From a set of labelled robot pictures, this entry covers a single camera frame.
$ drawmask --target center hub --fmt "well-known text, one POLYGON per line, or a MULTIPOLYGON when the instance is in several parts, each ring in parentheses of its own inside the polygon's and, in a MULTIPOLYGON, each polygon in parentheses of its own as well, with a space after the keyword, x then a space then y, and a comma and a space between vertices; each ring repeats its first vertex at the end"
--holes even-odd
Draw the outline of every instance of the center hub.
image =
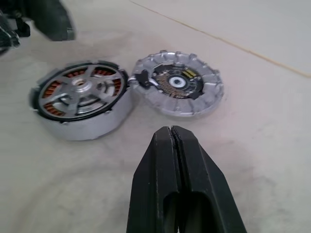
POLYGON ((169 79, 169 83, 175 88, 182 88, 187 84, 186 81, 181 77, 171 77, 169 79))
POLYGON ((87 81, 83 78, 76 78, 72 80, 71 84, 75 87, 75 90, 78 92, 87 91, 92 87, 92 82, 87 81))

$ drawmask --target black tool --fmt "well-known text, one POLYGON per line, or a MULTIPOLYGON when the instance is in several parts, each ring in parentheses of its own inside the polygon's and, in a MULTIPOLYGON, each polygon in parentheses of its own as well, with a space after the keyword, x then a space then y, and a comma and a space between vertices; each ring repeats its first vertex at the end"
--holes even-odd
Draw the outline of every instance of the black tool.
POLYGON ((70 16, 60 0, 0 0, 0 55, 19 46, 20 37, 29 37, 34 26, 51 41, 75 39, 70 16))
POLYGON ((194 134, 158 130, 133 178, 127 233, 246 233, 223 173, 194 134))

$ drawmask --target clamp jaw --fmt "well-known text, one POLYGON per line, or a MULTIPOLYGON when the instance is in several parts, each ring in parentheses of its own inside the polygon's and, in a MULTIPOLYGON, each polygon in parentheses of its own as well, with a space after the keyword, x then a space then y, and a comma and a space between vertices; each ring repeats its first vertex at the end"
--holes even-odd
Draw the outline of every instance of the clamp jaw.
POLYGON ((133 178, 127 233, 246 233, 223 173, 194 134, 158 130, 133 178))

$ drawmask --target copper coil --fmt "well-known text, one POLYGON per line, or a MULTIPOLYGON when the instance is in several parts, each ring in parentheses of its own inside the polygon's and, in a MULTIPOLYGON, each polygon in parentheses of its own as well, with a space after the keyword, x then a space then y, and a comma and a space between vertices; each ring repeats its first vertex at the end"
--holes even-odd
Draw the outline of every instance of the copper coil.
POLYGON ((51 85, 45 90, 45 92, 43 93, 43 98, 47 98, 49 96, 51 96, 53 94, 53 92, 55 91, 55 89, 60 85, 61 83, 58 81, 54 81, 53 83, 51 83, 51 85))
POLYGON ((113 94, 113 96, 116 96, 119 93, 122 86, 121 79, 113 80, 113 84, 115 85, 115 93, 113 94))
POLYGON ((68 78, 72 78, 72 77, 84 74, 85 71, 86 71, 86 68, 78 69, 78 70, 72 71, 70 73, 67 73, 65 76, 68 77, 68 78))
POLYGON ((64 116, 65 113, 61 112, 59 110, 57 110, 56 108, 54 108, 54 106, 51 103, 47 103, 44 105, 44 108, 51 114, 56 115, 56 116, 64 116))
POLYGON ((96 69, 96 70, 94 71, 94 73, 95 73, 95 74, 99 74, 99 75, 104 75, 104 76, 115 74, 114 71, 109 70, 109 69, 105 69, 105 68, 96 69))

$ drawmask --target floor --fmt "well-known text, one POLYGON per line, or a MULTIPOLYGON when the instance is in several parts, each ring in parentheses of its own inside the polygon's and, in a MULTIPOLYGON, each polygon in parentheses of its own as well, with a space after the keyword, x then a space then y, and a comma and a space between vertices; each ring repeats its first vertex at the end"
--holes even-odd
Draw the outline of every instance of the floor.
POLYGON ((76 41, 33 31, 0 58, 1 232, 124 233, 134 171, 153 133, 170 125, 193 131, 223 171, 249 233, 309 231, 310 79, 128 0, 65 3, 76 41), (162 49, 196 53, 220 70, 225 96, 214 113, 174 120, 141 100, 117 131, 67 142, 29 109, 30 88, 55 67, 100 58, 131 72, 162 49))
POLYGON ((311 1, 130 1, 311 78, 311 1))

